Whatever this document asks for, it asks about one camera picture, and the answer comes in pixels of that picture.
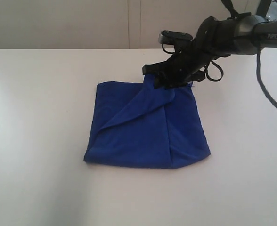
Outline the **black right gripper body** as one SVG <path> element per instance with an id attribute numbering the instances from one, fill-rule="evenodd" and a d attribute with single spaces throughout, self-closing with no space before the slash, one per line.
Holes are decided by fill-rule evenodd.
<path id="1" fill-rule="evenodd" d="M 169 88 L 205 79 L 207 67 L 212 60 L 230 56 L 221 48 L 225 42 L 222 39 L 234 36 L 236 22 L 233 18 L 219 21 L 210 16 L 205 19 L 190 44 L 166 60 L 168 65 L 165 75 L 157 76 L 165 77 L 169 81 Z"/>

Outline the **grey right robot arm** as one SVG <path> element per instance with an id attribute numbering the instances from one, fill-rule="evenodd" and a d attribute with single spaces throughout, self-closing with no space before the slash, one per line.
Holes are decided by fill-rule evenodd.
<path id="1" fill-rule="evenodd" d="M 172 45 L 174 52 L 162 62 L 144 65 L 144 76 L 155 77 L 154 87 L 183 87 L 208 78 L 208 66 L 230 55 L 255 55 L 263 48 L 277 48 L 277 21 L 253 15 L 218 21 L 205 19 L 196 36 L 164 30 L 159 42 Z"/>

